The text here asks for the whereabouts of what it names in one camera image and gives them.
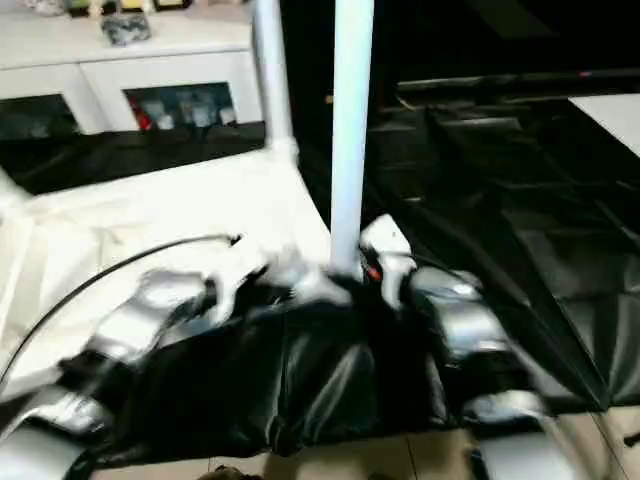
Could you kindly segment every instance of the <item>tiled floor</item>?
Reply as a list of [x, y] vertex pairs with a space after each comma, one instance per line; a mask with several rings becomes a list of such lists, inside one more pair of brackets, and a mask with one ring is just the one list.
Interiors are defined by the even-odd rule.
[[373, 473], [394, 480], [421, 480], [427, 478], [427, 472], [431, 472], [429, 479], [464, 480], [465, 445], [461, 432], [411, 435], [313, 448], [290, 458], [269, 454], [249, 459], [216, 457], [209, 462], [111, 470], [96, 474], [94, 480], [195, 480], [207, 466], [214, 470], [219, 465], [235, 466], [266, 480], [367, 480]]
[[[609, 441], [602, 431], [608, 430]], [[587, 479], [640, 478], [640, 446], [629, 449], [623, 435], [640, 430], [640, 409], [613, 409], [604, 422], [591, 415], [567, 415], [552, 431]], [[290, 457], [269, 454], [249, 459], [215, 457], [172, 464], [110, 470], [94, 480], [196, 480], [219, 465], [235, 466], [265, 480], [366, 480], [383, 473], [394, 480], [469, 480], [463, 431], [428, 433], [313, 448]]]

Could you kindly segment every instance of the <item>black cable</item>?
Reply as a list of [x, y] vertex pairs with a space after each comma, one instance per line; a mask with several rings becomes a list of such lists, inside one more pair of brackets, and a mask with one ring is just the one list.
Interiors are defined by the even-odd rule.
[[149, 255], [153, 255], [154, 253], [158, 253], [162, 250], [167, 250], [169, 248], [173, 248], [173, 247], [177, 247], [180, 245], [185, 245], [185, 244], [189, 244], [189, 243], [196, 243], [196, 242], [211, 242], [211, 241], [220, 241], [220, 240], [227, 240], [231, 245], [234, 245], [238, 240], [239, 237], [232, 237], [231, 235], [203, 235], [200, 237], [191, 237], [191, 238], [183, 238], [181, 240], [176, 240], [173, 242], [169, 242], [169, 243], [165, 243], [163, 245], [159, 245], [157, 247], [153, 247], [150, 248], [149, 250], [145, 250], [144, 252], [140, 252], [137, 253], [129, 258], [126, 258], [114, 265], [111, 265], [109, 268], [103, 270], [100, 273], [97, 273], [96, 275], [94, 275], [93, 277], [89, 278], [88, 280], [86, 280], [85, 282], [83, 282], [82, 284], [80, 284], [79, 286], [77, 286], [76, 288], [74, 288], [71, 292], [69, 292], [67, 295], [65, 295], [64, 297], [62, 297], [62, 299], [56, 303], [53, 307], [51, 307], [49, 309], [49, 311], [47, 313], [45, 313], [40, 320], [38, 320], [35, 325], [33, 325], [33, 327], [31, 327], [29, 329], [29, 331], [27, 332], [27, 334], [24, 336], [24, 338], [21, 340], [20, 344], [18, 345], [18, 347], [14, 350], [14, 352], [11, 354], [11, 357], [9, 358], [9, 361], [5, 364], [4, 368], [2, 369], [2, 374], [0, 375], [0, 397], [2, 396], [2, 393], [4, 392], [4, 389], [6, 388], [6, 382], [7, 379], [9, 378], [9, 374], [11, 373], [11, 370], [13, 369], [15, 363], [18, 361], [18, 359], [20, 358], [20, 355], [24, 352], [24, 350], [26, 349], [26, 347], [29, 345], [29, 343], [31, 342], [31, 340], [33, 339], [33, 337], [40, 331], [42, 330], [42, 328], [65, 306], [67, 305], [71, 300], [73, 300], [74, 298], [76, 298], [78, 295], [80, 295], [82, 292], [84, 292], [87, 288], [89, 288], [90, 286], [92, 286], [93, 284], [95, 284], [96, 282], [100, 281], [101, 279], [103, 279], [104, 277], [106, 277], [107, 275], [110, 275], [111, 273], [120, 270], [123, 267], [126, 267], [127, 265], [136, 262], [142, 258], [148, 257]]

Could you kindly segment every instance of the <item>white frame bar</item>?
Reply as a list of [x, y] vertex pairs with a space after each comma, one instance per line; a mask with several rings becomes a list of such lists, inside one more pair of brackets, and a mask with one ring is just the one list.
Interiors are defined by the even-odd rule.
[[336, 0], [331, 266], [357, 274], [374, 0]]

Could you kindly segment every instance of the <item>white cabinet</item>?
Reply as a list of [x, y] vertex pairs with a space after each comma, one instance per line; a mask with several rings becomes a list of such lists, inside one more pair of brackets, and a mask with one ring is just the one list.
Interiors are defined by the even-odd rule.
[[[90, 19], [0, 15], [0, 124], [20, 124], [10, 133], [22, 138], [48, 136], [47, 122], [84, 134], [138, 130], [142, 100], [154, 107], [143, 115], [154, 117], [156, 127], [158, 110], [164, 128], [206, 125], [206, 116], [209, 124], [226, 123], [219, 121], [221, 110], [227, 121], [262, 120], [250, 5], [162, 12], [149, 23], [149, 40], [113, 47]], [[158, 106], [163, 102], [169, 105]], [[193, 116], [200, 122], [186, 119], [180, 108], [197, 110]], [[37, 111], [53, 120], [25, 121]], [[3, 113], [19, 121], [3, 119]]]
[[213, 87], [218, 86], [218, 90], [228, 92], [238, 123], [262, 120], [255, 66], [248, 51], [114, 60], [83, 63], [80, 67], [112, 131], [138, 129], [130, 104], [136, 100], [135, 92], [144, 97], [140, 90], [179, 86], [197, 85], [205, 92], [209, 86], [212, 93]]
[[0, 122], [0, 138], [11, 140], [47, 136], [47, 129], [83, 134], [108, 129], [93, 90], [74, 64], [0, 70]]

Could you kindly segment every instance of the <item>black vinyl cover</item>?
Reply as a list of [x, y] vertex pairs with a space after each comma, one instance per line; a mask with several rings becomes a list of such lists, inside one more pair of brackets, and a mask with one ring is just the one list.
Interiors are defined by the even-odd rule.
[[393, 315], [369, 287], [340, 284], [352, 303], [249, 308], [157, 352], [102, 465], [289, 455], [451, 426], [425, 370], [426, 322]]
[[[329, 168], [301, 142], [301, 169], [325, 214]], [[566, 101], [448, 104], [373, 125], [366, 171], [365, 221], [391, 213], [416, 252], [482, 280], [555, 413], [639, 403], [632, 152]], [[424, 325], [366, 287], [349, 289], [351, 305], [238, 312], [159, 352], [101, 464], [286, 455], [456, 426]]]

